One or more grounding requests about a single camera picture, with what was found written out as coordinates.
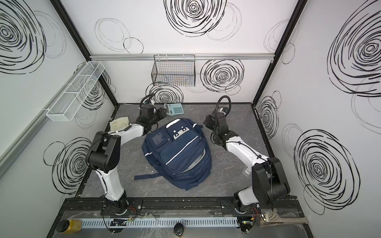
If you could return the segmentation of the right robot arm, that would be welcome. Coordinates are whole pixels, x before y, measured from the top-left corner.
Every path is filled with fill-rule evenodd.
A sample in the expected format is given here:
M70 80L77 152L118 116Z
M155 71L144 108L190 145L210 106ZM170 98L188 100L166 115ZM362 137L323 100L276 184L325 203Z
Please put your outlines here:
M251 172L252 186L237 193L241 205L269 205L290 194L281 161L276 157L265 156L245 143L228 128L225 113L207 115L203 124L212 130L211 141L234 154Z

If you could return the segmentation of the navy blue student backpack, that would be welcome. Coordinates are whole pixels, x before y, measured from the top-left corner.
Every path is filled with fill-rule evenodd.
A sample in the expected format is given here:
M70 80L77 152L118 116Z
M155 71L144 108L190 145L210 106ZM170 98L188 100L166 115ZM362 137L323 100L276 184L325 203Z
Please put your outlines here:
M177 188L190 190L211 173L212 156L203 126L180 118L148 134L142 151L157 171L137 175L134 180L164 177Z

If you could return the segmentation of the teal calculator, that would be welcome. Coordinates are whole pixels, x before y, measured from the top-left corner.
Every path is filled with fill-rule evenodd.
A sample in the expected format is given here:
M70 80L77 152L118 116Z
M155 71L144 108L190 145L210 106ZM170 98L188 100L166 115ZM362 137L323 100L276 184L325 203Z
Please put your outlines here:
M184 113L184 109L181 103L164 104L164 107L168 116L177 116Z

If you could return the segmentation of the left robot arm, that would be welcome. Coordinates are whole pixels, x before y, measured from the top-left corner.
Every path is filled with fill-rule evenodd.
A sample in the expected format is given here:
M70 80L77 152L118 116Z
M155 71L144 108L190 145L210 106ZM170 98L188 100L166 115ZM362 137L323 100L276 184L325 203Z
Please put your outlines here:
M140 105L138 118L121 130L96 133L86 155L86 163L100 178L104 189L106 205L116 214L128 210L126 192L118 175L121 146L135 138L142 137L151 131L152 126L167 116L165 108L156 108L152 104Z

